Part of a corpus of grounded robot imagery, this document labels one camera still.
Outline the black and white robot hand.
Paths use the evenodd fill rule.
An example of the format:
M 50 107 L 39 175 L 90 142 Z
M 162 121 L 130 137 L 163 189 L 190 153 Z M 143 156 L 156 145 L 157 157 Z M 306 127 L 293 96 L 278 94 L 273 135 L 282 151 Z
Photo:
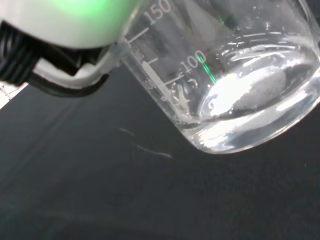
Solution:
M 1 81 L 62 98 L 95 93 L 145 6 L 143 0 L 1 1 Z

